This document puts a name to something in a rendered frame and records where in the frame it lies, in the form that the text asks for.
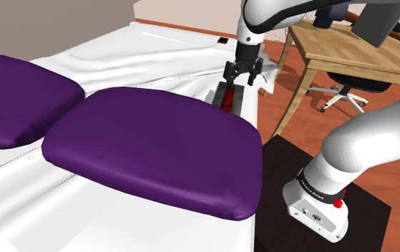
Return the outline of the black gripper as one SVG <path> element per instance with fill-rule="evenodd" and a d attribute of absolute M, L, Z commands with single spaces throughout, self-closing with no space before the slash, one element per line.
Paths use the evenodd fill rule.
<path fill-rule="evenodd" d="M 248 70 L 248 85 L 252 86 L 255 78 L 262 72 L 263 59 L 259 57 L 261 44 L 244 44 L 237 42 L 235 62 L 227 61 L 223 71 L 223 78 L 227 86 L 233 86 L 238 70 Z"/>

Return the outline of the grey flat rectangular board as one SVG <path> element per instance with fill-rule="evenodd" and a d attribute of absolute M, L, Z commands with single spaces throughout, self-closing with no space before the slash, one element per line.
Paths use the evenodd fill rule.
<path fill-rule="evenodd" d="M 205 101 L 217 108 L 221 109 L 221 104 L 223 100 L 223 95 L 227 87 L 226 82 L 219 82 L 215 90 L 210 90 L 206 95 Z M 233 103 L 230 113 L 240 116 L 243 104 L 244 96 L 244 86 L 234 84 L 232 87 L 235 88 L 235 93 L 233 97 Z"/>

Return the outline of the red oblong object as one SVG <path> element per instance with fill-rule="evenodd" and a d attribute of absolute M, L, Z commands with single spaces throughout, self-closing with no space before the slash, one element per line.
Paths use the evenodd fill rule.
<path fill-rule="evenodd" d="M 223 100 L 221 104 L 221 109 L 229 112 L 232 107 L 233 97 L 235 93 L 234 87 L 227 87 L 223 95 Z"/>

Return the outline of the dark blue box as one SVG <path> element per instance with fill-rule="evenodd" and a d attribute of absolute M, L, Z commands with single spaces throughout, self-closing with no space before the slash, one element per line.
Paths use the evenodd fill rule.
<path fill-rule="evenodd" d="M 334 20 L 333 8 L 326 7 L 316 11 L 313 25 L 318 28 L 328 29 Z"/>

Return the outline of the light wooden desk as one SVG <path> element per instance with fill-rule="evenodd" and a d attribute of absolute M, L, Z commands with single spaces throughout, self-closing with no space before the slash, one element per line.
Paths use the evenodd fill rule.
<path fill-rule="evenodd" d="M 305 63 L 285 112 L 272 133 L 282 133 L 292 118 L 317 71 L 335 72 L 400 85 L 400 41 L 388 36 L 374 47 L 351 32 L 351 27 L 333 24 L 329 29 L 304 19 L 288 30 L 278 63 L 281 71 L 291 45 L 295 44 Z"/>

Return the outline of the white bed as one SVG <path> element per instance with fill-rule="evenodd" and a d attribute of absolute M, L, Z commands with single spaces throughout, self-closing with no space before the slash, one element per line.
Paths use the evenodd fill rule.
<path fill-rule="evenodd" d="M 100 90 L 133 87 L 206 102 L 236 45 L 133 22 L 30 62 L 75 81 L 83 100 Z M 239 117 L 256 130 L 258 90 L 272 89 L 275 74 L 268 63 L 253 86 L 246 74 L 237 78 L 245 88 Z M 109 188 L 48 162 L 45 135 L 0 149 L 0 252 L 253 252 L 255 214 L 227 220 Z"/>

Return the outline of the black office chair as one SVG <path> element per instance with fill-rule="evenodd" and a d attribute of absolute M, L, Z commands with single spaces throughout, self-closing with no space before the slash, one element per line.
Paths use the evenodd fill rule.
<path fill-rule="evenodd" d="M 357 89 L 370 93 L 382 93 L 385 92 L 391 86 L 391 83 L 389 82 L 382 82 L 362 77 L 353 77 L 333 72 L 328 72 L 327 75 L 334 82 L 343 85 L 343 87 L 340 88 L 334 84 L 329 89 L 322 87 L 309 87 L 307 89 L 306 94 L 308 94 L 310 91 L 327 92 L 335 94 L 335 96 L 332 99 L 330 99 L 324 106 L 322 106 L 320 112 L 325 112 L 327 108 L 329 108 L 331 105 L 333 105 L 339 100 L 346 100 L 358 113 L 364 113 L 362 107 L 365 107 L 369 103 L 369 101 L 367 99 L 364 99 L 362 97 L 350 93 L 350 90 Z"/>

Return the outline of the purple pillow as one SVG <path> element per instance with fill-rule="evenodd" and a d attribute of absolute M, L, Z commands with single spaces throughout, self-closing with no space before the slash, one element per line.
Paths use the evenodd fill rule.
<path fill-rule="evenodd" d="M 45 135 L 44 158 L 109 188 L 241 221 L 258 207 L 262 145 L 247 120 L 171 92 L 88 96 Z"/>
<path fill-rule="evenodd" d="M 73 80 L 0 55 L 0 149 L 31 144 L 85 98 Z"/>

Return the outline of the grey monitor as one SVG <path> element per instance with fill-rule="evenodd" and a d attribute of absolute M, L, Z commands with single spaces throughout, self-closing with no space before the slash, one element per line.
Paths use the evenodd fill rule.
<path fill-rule="evenodd" d="M 365 4 L 351 32 L 380 47 L 400 20 L 400 0 L 353 0 Z"/>

